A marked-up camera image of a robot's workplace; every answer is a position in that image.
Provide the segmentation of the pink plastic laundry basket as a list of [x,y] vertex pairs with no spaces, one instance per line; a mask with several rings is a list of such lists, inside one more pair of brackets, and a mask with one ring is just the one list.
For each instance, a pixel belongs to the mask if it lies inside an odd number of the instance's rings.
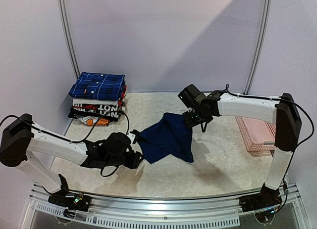
[[253,157],[274,154],[275,124],[239,116],[235,116],[235,120],[249,154]]

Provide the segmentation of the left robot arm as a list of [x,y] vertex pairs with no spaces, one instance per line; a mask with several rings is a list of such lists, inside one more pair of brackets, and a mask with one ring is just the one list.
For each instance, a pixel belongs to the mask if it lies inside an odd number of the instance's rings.
[[3,130],[0,162],[24,172],[62,206],[70,206],[74,199],[66,179],[49,170],[34,154],[44,153],[89,169],[120,166],[136,169],[144,157],[132,149],[134,139],[131,133],[111,133],[96,142],[87,138],[72,140],[46,130],[34,123],[30,114],[23,114],[15,116],[15,121]]

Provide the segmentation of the dark blue garment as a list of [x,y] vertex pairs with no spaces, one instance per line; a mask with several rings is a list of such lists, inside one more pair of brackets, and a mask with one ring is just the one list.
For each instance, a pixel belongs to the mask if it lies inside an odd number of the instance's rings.
[[136,142],[151,164],[169,155],[193,163],[192,138],[193,131],[182,115],[164,113],[159,122],[137,133]]

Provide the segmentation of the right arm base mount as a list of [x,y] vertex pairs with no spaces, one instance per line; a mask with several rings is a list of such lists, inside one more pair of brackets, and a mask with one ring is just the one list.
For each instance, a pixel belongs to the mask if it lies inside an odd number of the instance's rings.
[[282,200],[279,189],[270,189],[263,185],[259,193],[239,197],[239,205],[243,212],[254,211],[258,222],[271,222],[275,215],[284,207],[288,199],[288,188]]

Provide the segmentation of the blue plaid flannel shirt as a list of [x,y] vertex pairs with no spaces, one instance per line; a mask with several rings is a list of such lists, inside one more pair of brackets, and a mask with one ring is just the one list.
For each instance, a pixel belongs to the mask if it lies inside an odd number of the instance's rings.
[[125,79],[125,74],[82,72],[68,95],[72,98],[117,101],[125,90]]

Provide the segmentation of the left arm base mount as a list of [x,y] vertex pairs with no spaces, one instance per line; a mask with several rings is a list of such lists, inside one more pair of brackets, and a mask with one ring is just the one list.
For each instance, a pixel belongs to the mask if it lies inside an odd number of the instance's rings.
[[61,187],[55,193],[49,193],[48,202],[57,206],[64,207],[62,215],[69,219],[74,219],[76,212],[88,212],[92,197],[83,192],[72,193],[69,191],[66,178],[58,174]]

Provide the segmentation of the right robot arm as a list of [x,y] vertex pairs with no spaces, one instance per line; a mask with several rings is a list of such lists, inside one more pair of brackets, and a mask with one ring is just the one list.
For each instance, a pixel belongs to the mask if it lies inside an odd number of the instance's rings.
[[219,116],[239,116],[275,124],[273,160],[264,182],[265,189],[256,197],[260,207],[273,202],[274,190],[280,187],[295,150],[303,143],[299,140],[302,127],[299,112],[306,114],[306,111],[294,102],[292,95],[252,96],[232,93],[228,89],[205,95],[190,84],[178,97],[188,109],[183,116],[189,128],[201,125],[205,129],[214,117]]

